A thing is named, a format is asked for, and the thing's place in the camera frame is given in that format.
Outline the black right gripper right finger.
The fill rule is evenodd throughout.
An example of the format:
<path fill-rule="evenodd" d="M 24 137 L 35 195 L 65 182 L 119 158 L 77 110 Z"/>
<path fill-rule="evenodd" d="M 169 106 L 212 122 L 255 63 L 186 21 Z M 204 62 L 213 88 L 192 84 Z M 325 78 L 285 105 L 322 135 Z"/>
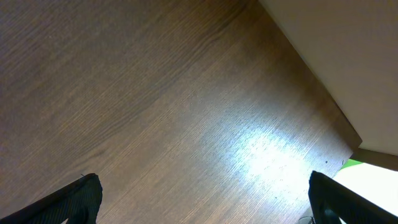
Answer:
<path fill-rule="evenodd" d="M 321 172 L 313 171 L 308 197 L 316 224 L 397 224 L 397 217 Z"/>

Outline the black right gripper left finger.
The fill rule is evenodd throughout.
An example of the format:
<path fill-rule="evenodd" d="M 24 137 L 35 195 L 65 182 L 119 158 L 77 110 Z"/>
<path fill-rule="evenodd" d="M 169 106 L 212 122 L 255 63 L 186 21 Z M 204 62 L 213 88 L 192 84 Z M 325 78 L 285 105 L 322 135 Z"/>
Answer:
<path fill-rule="evenodd" d="M 98 175 L 91 173 L 1 219 L 2 224 L 96 224 L 103 198 Z"/>

